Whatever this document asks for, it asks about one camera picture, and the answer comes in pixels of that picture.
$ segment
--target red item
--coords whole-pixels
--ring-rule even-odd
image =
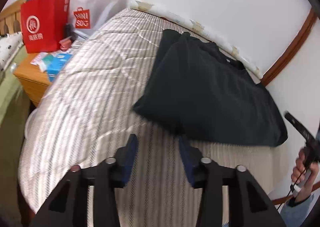
[[[76,28],[90,28],[90,10],[83,10],[83,8],[77,8],[77,11],[73,12],[76,17]]]
[[[29,0],[21,5],[23,42],[28,53],[59,49],[70,0]]]
[[[71,36],[68,36],[65,39],[62,39],[59,41],[60,49],[62,51],[67,51],[71,47],[72,42],[71,42],[70,38],[71,38]]]

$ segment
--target red logo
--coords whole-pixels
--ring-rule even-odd
[[[76,28],[90,28],[90,10],[84,10],[78,8],[77,11],[73,12],[76,17]]]
[[[39,31],[40,28],[40,21],[36,16],[29,16],[27,18],[27,30],[31,33],[31,34],[35,34]]]

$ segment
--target metal screw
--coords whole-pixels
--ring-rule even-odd
[[[247,168],[246,168],[245,166],[243,166],[243,165],[237,166],[236,169],[237,169],[238,171],[240,171],[240,172],[247,171]]]
[[[201,158],[201,162],[204,164],[210,164],[211,163],[211,158],[203,157]]]
[[[109,164],[109,165],[116,163],[116,161],[117,160],[115,158],[112,158],[112,157],[106,159],[106,163]]]
[[[71,168],[70,168],[70,171],[72,172],[77,172],[81,169],[81,167],[79,165],[73,165]]]

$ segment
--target wooden nightstand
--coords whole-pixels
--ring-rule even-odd
[[[45,90],[51,85],[47,73],[42,73],[38,65],[30,64],[37,54],[28,54],[13,73],[19,79],[23,89],[36,107]]]

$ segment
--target cable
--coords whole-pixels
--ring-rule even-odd
[[[298,182],[299,178],[302,176],[302,174],[304,174],[304,173],[309,169],[309,167],[310,167],[310,165],[309,165],[307,168],[305,168],[305,170],[303,170],[303,171],[301,172],[301,174],[299,175],[299,177],[297,178],[297,180],[294,182],[293,185],[295,185],[295,184]],[[290,189],[289,193],[287,194],[287,196],[285,197],[285,199],[290,195],[290,193],[291,193],[291,189]]]

